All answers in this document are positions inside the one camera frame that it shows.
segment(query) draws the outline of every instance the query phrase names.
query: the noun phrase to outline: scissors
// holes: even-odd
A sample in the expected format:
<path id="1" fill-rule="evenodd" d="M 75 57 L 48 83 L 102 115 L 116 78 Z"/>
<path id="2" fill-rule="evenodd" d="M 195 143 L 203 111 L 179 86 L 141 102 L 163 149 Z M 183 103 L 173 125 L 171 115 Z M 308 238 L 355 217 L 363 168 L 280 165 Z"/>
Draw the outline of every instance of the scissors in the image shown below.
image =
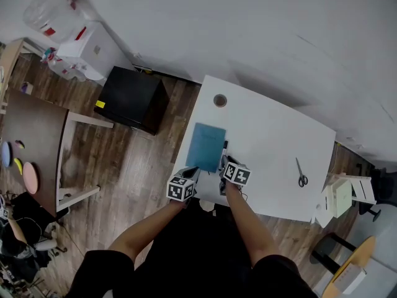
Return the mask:
<path id="1" fill-rule="evenodd" d="M 298 184 L 299 184 L 300 187 L 304 187 L 304 186 L 306 186 L 306 185 L 308 184 L 308 177 L 305 176 L 305 175 L 302 173 L 302 169 L 300 168 L 298 158 L 295 158 L 295 159 L 297 160 L 297 165 L 298 165 L 298 170 L 299 170 L 299 180 L 298 180 Z"/>

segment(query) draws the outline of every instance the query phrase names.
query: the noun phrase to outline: blue book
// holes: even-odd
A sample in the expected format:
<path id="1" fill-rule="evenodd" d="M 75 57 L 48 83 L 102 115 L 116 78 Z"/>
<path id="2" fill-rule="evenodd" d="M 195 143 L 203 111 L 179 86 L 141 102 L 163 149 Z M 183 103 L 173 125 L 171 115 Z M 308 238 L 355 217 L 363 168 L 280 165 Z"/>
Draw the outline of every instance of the blue book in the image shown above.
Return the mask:
<path id="1" fill-rule="evenodd" d="M 225 134 L 225 129 L 195 124 L 186 166 L 198 166 L 203 171 L 216 173 L 221 161 Z"/>

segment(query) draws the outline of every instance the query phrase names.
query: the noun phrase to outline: yellow label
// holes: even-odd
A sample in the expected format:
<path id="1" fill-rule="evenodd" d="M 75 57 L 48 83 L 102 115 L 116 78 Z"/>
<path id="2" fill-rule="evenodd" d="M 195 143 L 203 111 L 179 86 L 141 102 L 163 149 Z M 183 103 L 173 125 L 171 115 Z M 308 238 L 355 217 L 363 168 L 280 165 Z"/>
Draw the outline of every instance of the yellow label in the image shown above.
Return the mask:
<path id="1" fill-rule="evenodd" d="M 101 101 L 97 101 L 97 103 L 95 104 L 95 106 L 98 106 L 100 108 L 104 108 L 105 107 L 105 103 L 101 102 Z"/>

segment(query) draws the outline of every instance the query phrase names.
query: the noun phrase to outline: black box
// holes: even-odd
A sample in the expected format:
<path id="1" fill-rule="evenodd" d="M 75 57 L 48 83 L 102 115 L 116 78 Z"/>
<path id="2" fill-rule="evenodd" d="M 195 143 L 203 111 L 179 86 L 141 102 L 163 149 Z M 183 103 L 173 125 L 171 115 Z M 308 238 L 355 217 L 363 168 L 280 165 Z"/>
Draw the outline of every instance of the black box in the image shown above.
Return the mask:
<path id="1" fill-rule="evenodd" d="M 155 135 L 169 97 L 161 79 L 115 66 L 98 101 L 98 114 Z"/>

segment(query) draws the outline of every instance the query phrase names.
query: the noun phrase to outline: pink disc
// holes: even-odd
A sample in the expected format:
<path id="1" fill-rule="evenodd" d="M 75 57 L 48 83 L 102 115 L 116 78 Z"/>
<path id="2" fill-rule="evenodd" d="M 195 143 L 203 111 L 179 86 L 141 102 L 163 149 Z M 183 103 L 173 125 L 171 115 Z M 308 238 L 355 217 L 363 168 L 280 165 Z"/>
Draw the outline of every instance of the pink disc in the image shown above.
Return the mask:
<path id="1" fill-rule="evenodd" d="M 35 168 L 30 162 L 24 163 L 23 177 L 26 189 L 29 193 L 35 194 L 38 189 L 38 178 Z"/>

